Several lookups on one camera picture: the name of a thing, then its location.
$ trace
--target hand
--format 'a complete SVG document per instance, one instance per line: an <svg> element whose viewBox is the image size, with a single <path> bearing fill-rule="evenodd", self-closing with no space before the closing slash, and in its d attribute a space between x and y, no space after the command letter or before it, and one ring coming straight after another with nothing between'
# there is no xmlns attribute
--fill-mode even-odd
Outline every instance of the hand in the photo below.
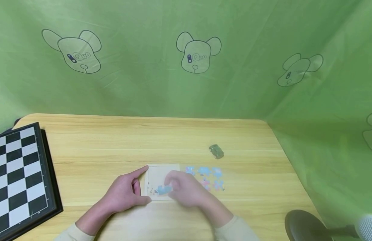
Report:
<svg viewBox="0 0 372 241"><path fill-rule="evenodd" d="M186 207L201 207L213 196L199 183L193 175L185 172L171 171L167 174L164 185L172 185L173 191L168 196Z"/></svg>
<svg viewBox="0 0 372 241"><path fill-rule="evenodd" d="M150 203L150 197L140 195L138 179L146 170L148 166L117 177L99 203L104 205L110 213L118 213L133 206L144 206Z"/></svg>

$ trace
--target wood grain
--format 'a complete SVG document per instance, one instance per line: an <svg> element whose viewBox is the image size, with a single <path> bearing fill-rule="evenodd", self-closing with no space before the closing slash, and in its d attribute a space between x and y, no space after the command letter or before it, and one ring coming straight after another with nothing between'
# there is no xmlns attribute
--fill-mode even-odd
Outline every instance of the wood grain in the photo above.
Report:
<svg viewBox="0 0 372 241"><path fill-rule="evenodd" d="M318 216L270 127L260 120L31 114L15 128L46 130L64 212L18 240L52 240L124 173L150 163L220 167L226 191L212 191L262 241L288 241L285 214ZM216 160L208 147L225 153ZM198 210L174 201L114 215L99 240L213 240Z"/></svg>

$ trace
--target puzzle board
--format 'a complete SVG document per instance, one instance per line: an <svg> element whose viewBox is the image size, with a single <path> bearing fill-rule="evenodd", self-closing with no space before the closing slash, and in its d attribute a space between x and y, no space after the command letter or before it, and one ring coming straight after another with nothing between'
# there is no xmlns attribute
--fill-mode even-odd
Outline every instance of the puzzle board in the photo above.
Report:
<svg viewBox="0 0 372 241"><path fill-rule="evenodd" d="M151 164L146 172L145 193L151 200L172 200L167 194L172 190L164 185L166 175L172 171L179 171L179 164Z"/></svg>

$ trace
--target blue puzzle piece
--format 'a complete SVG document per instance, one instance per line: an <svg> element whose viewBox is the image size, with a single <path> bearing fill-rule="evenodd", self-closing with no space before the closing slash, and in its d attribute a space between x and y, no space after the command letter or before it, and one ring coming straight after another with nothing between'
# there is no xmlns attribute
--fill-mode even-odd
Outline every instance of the blue puzzle piece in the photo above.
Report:
<svg viewBox="0 0 372 241"><path fill-rule="evenodd" d="M223 180L215 180L214 181L214 188L216 191L219 191L219 189L221 188L222 190L225 190L225 188L223 187Z"/></svg>
<svg viewBox="0 0 372 241"><path fill-rule="evenodd" d="M198 169L198 172L201 174L201 176L204 176L204 175L209 176L210 173L211 173L211 171L208 167L200 167Z"/></svg>
<svg viewBox="0 0 372 241"><path fill-rule="evenodd" d="M186 167L186 173L190 173L191 175L195 176L195 172L193 172L194 167Z"/></svg>
<svg viewBox="0 0 372 241"><path fill-rule="evenodd" d="M213 168L212 168L212 171L213 171L213 176L216 176L218 179L219 179L220 177L222 177L222 171L221 171L221 168L213 167Z"/></svg>
<svg viewBox="0 0 372 241"><path fill-rule="evenodd" d="M164 194L166 194L166 193L168 193L168 192L171 192L171 190L172 190L172 187L171 186L162 186L162 185L160 185L159 187L158 187L158 189L157 190L155 190L157 193L158 193L158 195L160 196L160 195L164 195Z"/></svg>

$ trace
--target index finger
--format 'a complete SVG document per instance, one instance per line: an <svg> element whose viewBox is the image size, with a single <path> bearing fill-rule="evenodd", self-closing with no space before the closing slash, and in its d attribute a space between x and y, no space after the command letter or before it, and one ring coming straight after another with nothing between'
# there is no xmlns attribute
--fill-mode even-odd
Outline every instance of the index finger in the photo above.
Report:
<svg viewBox="0 0 372 241"><path fill-rule="evenodd" d="M146 170L148 170L148 165L145 165L144 167L139 168L138 170L135 170L135 171L133 171L133 172L130 172L128 175L129 175L130 177L132 177L133 179L135 179L135 178L139 178L140 175L142 175L143 173L146 172Z"/></svg>
<svg viewBox="0 0 372 241"><path fill-rule="evenodd" d="M178 179L178 173L179 173L179 171L175 171L175 170L170 171L166 175L166 178L164 179L164 185L168 186L168 185L170 185L171 180Z"/></svg>

